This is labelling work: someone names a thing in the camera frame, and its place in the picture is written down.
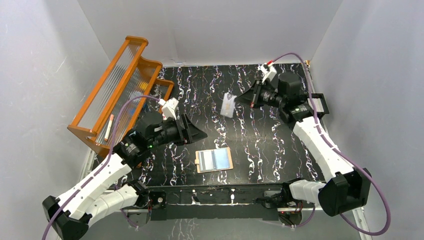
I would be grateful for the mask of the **beige leather card holder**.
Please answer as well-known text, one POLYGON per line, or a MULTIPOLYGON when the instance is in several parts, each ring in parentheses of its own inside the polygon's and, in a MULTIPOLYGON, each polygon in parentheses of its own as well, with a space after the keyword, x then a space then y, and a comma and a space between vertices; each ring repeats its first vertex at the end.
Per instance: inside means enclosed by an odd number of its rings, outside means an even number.
POLYGON ((199 174, 234 168, 229 147, 196 151, 194 164, 199 174))

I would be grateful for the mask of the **silver card with black stripe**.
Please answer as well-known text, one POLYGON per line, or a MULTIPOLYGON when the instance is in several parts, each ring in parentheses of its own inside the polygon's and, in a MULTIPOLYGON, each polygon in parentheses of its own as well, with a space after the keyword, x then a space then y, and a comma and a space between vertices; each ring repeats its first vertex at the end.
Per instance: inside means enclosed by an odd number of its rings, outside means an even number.
POLYGON ((212 150, 204 150, 198 153, 198 166, 201 172, 212 171, 216 169, 214 153, 212 150))

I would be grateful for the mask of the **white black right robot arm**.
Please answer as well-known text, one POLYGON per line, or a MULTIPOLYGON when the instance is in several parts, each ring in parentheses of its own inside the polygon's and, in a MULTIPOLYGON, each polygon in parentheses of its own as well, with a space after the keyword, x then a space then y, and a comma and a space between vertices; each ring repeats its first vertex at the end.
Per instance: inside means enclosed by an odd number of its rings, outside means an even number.
POLYGON ((324 176, 324 182, 302 178, 285 182, 281 193, 273 197, 280 198, 288 207, 295 207, 300 201, 310 202, 333 217, 364 206, 371 182, 365 175, 367 169, 358 170, 336 153, 338 147, 320 124, 328 110, 314 115, 312 100, 325 98, 321 93, 308 96, 294 73, 281 73, 273 81, 256 81, 234 99, 254 109, 264 105, 277 108, 280 119, 304 143, 324 176))

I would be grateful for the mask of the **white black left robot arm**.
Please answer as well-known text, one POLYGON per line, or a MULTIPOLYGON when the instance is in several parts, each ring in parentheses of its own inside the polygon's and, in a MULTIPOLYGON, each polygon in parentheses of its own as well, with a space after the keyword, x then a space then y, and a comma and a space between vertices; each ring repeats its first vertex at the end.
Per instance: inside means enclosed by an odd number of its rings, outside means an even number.
POLYGON ((150 190, 136 180, 107 195, 104 192, 148 158, 152 149, 167 144, 188 145, 207 136, 185 113, 180 120, 163 119, 158 112, 146 113, 97 168, 60 196, 50 195, 42 202, 47 228, 53 228, 62 240, 79 240, 94 223, 115 211, 150 207, 154 203, 150 190))

